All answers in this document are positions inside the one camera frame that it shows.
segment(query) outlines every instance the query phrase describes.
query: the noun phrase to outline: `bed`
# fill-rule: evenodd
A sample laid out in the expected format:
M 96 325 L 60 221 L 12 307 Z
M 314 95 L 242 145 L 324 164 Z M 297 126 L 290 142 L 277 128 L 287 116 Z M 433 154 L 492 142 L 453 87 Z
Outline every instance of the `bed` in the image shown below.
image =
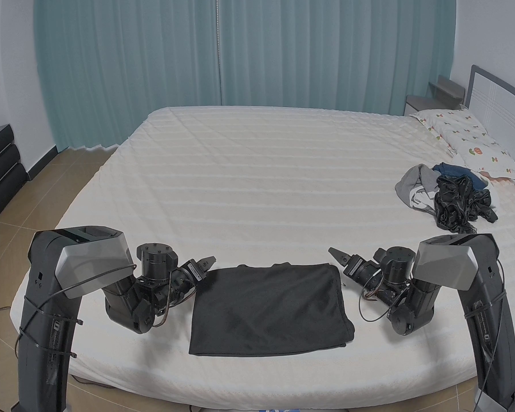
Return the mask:
M 378 247 L 446 233 L 394 191 L 418 163 L 451 155 L 418 120 L 275 107 L 165 108 L 125 141 L 69 207 L 58 227 L 124 231 L 135 253 L 164 242 L 180 262 L 214 255 L 214 267 L 318 264 L 328 248 L 371 258 Z M 495 181 L 500 217 L 474 225 L 500 245 L 515 323 L 515 182 Z M 13 302 L 20 323 L 27 277 Z M 82 299 L 70 372 L 140 395 L 217 409 L 352 408 L 425 395 L 475 375 L 455 290 L 442 288 L 432 322 L 409 337 L 368 324 L 359 289 L 342 276 L 355 339 L 344 348 L 267 358 L 188 354 L 192 300 L 166 324 L 136 335 L 111 322 L 102 292 Z M 381 304 L 365 306 L 371 318 Z

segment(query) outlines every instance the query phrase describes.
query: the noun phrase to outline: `gray garment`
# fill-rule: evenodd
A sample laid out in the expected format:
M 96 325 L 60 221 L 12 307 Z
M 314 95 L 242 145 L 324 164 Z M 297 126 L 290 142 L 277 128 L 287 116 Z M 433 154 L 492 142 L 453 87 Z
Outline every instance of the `gray garment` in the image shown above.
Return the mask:
M 435 215 L 433 199 L 439 190 L 438 176 L 440 176 L 439 171 L 433 171 L 420 163 L 406 171 L 400 182 L 395 185 L 395 191 L 409 208 Z

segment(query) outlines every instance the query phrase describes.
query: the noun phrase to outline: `robotic arm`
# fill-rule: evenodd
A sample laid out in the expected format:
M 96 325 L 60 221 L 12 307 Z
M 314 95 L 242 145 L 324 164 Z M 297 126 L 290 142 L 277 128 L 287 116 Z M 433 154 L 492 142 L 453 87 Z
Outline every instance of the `robotic arm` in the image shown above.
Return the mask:
M 515 412 L 515 331 L 491 234 L 430 238 L 416 254 L 405 247 L 379 249 L 379 264 L 334 248 L 329 252 L 363 287 L 361 296 L 389 306 L 387 318 L 403 336 L 431 321 L 441 286 L 457 289 L 477 367 L 474 410 Z
M 19 343 L 19 402 L 13 412 L 62 412 L 66 409 L 69 360 L 82 296 L 102 289 L 110 319 L 142 334 L 156 316 L 191 296 L 215 262 L 207 257 L 178 267 L 165 244 L 137 248 L 142 276 L 135 278 L 124 234 L 102 226 L 37 232 L 29 249 L 31 262 Z

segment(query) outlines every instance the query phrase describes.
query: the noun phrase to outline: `gray headboard frame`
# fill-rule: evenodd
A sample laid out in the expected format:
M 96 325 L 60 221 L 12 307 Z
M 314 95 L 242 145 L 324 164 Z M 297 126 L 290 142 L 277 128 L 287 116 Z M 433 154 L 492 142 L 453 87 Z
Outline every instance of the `gray headboard frame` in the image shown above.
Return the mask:
M 475 74 L 479 74 L 484 76 L 486 79 L 489 79 L 490 81 L 494 82 L 496 85 L 506 89 L 509 93 L 515 96 L 515 87 L 508 84 L 504 80 L 498 78 L 497 76 L 494 76 L 492 73 L 487 72 L 486 70 L 480 68 L 477 65 L 471 66 L 471 75 L 469 78 L 469 86 L 467 88 L 466 93 L 466 100 L 465 100 L 465 106 L 469 108 L 470 102 L 471 102 L 471 94 L 473 93 L 473 84 L 475 80 Z

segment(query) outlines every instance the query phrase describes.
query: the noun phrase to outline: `headboard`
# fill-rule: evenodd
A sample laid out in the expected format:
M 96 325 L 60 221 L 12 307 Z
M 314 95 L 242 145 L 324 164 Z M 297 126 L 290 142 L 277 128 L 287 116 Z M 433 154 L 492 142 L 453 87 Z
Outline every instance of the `headboard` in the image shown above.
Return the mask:
M 473 65 L 465 106 L 515 160 L 515 87 Z

